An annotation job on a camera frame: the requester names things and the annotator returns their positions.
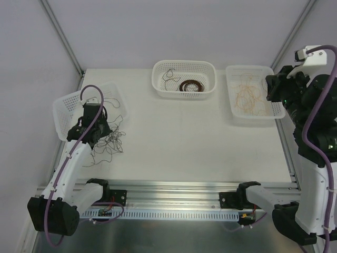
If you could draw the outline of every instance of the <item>wall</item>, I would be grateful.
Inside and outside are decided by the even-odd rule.
[[[337,1],[336,0],[320,0],[313,12],[310,14],[300,32],[293,41],[290,49],[282,59],[281,63],[277,66],[276,70],[279,71],[284,65],[294,65],[294,51],[303,48],[306,45],[324,45],[331,44],[337,46]],[[328,64],[322,70],[315,73],[317,74],[330,74],[334,55],[331,51],[328,53]],[[292,133],[294,125],[289,116],[282,120],[282,125],[286,131],[287,142],[292,153],[292,158],[295,166],[299,169],[299,174],[302,173],[302,166],[299,162],[299,155],[297,154],[298,148],[293,139]],[[337,210],[335,212],[335,222],[337,222]],[[337,251],[337,242],[332,244],[332,252]]]
[[[0,245],[14,252],[27,203],[51,172],[52,102],[78,75],[37,0],[0,3]]]
[[[271,65],[307,0],[49,0],[83,68]]]

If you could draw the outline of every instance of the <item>white table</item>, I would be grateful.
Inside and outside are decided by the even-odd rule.
[[[151,71],[88,69],[82,87],[114,81],[129,107],[123,153],[82,168],[80,179],[182,182],[291,182],[276,124],[232,117],[225,71],[206,100],[169,100],[151,85]]]

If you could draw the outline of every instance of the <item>plastic basket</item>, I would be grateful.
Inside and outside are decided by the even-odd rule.
[[[169,73],[171,79],[165,76],[169,70],[172,71]],[[204,91],[179,91],[180,84],[186,80],[201,82]],[[215,68],[208,62],[164,60],[157,62],[153,67],[152,86],[158,95],[164,98],[205,99],[216,89],[216,85]]]
[[[265,77],[273,75],[270,67],[233,65],[226,68],[227,88],[234,116],[244,119],[281,119],[281,102],[267,101]]]
[[[103,92],[104,106],[108,112],[108,121],[121,115],[123,122],[128,119],[128,109],[125,99],[118,86],[113,82],[97,85]],[[83,115],[83,107],[80,102],[80,93],[77,91],[63,96],[53,103],[53,117],[58,137],[66,141],[68,131],[73,127],[77,119]],[[86,101],[95,101],[100,103],[101,96],[95,88],[88,88],[83,93],[83,99]]]

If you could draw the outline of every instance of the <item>robotic arm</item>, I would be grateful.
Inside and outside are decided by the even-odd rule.
[[[329,179],[337,184],[337,79],[328,90],[322,105],[310,124],[305,129],[310,113],[315,109],[328,81],[329,75],[318,75],[309,84],[310,74],[326,65],[326,53],[318,50],[307,54],[317,46],[307,46],[295,52],[295,60],[300,65],[284,66],[277,75],[266,77],[267,100],[282,102],[291,120],[295,124],[294,138],[299,147],[303,165],[301,202],[287,202],[268,192],[257,182],[239,185],[236,197],[226,199],[229,206],[243,209],[253,203],[265,210],[273,218],[276,229],[286,237],[300,245],[315,244],[317,236],[324,239],[337,240],[337,229],[334,223],[336,193],[330,189]],[[303,139],[307,132],[308,140],[318,147],[328,158],[332,174],[322,156],[309,147]],[[326,210],[332,205],[329,225],[326,226]]]
[[[106,111],[102,110],[103,104],[85,103],[83,109],[83,116],[68,132],[65,154],[54,176],[41,196],[32,197],[28,202],[28,211],[37,231],[46,232],[47,225],[47,231],[51,233],[71,236],[78,226],[80,214],[94,202],[111,199],[108,182],[101,179],[89,180],[84,189],[73,195],[83,161],[98,140],[112,132]]]

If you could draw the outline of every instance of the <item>white basket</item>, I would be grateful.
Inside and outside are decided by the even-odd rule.
[[[108,121],[109,119],[114,119],[121,115],[123,117],[123,122],[125,122],[128,118],[128,110],[125,104],[124,96],[120,92],[118,86],[113,82],[108,82],[102,85],[97,85],[97,87],[99,87],[103,93],[104,106],[108,112]],[[53,117],[56,132],[62,141],[66,141],[68,131],[75,125],[77,118],[83,115],[83,107],[80,102],[80,93],[81,91],[71,93],[55,100],[53,103]],[[120,103],[119,108],[115,108],[118,107],[118,102],[113,99],[118,100]],[[100,103],[101,96],[95,88],[90,87],[84,91],[83,100],[92,100]],[[115,107],[108,103],[110,101],[114,103]]]
[[[282,103],[267,101],[265,77],[273,75],[270,67],[233,65],[226,68],[227,88],[234,116],[244,119],[281,119]]]
[[[164,75],[172,70],[173,80],[165,82]],[[204,85],[203,92],[179,91],[179,86],[186,80],[196,80]],[[201,61],[157,62],[152,71],[152,86],[158,95],[171,99],[205,99],[216,89],[216,72],[211,63]]]

